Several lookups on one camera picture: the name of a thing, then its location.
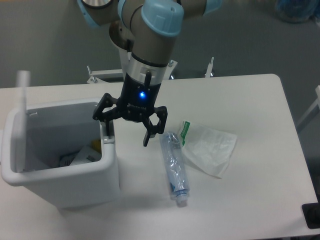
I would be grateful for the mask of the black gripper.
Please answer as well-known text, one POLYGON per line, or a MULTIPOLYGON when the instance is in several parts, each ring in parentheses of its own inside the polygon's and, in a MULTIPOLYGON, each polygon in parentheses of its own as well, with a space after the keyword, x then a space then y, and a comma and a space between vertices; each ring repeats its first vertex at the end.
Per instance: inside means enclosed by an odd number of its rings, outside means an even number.
POLYGON ((147 72, 142 77, 142 82, 125 76, 119 98, 105 93, 93 111, 92 118, 105 123, 106 135, 111 135, 110 122, 123 118, 136 123, 142 122, 146 128, 143 146, 146 147, 150 138, 165 131, 168 110, 166 106, 155 107, 155 102, 160 90, 160 84, 151 84, 152 74, 147 72), (155 113, 158 123, 153 125, 150 116, 155 113))

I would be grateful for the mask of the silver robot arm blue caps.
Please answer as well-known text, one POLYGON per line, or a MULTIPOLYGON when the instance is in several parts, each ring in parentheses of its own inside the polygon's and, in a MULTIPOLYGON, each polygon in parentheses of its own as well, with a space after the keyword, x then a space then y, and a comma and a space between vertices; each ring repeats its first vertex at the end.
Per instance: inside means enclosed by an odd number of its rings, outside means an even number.
POLYGON ((118 98, 105 93, 93 119, 106 125, 122 118, 143 123, 143 145, 165 130, 168 111, 155 102, 171 54, 185 19, 219 9, 220 0, 80 0, 78 6, 90 26, 110 25, 109 36, 130 53, 123 68, 124 82, 118 98))

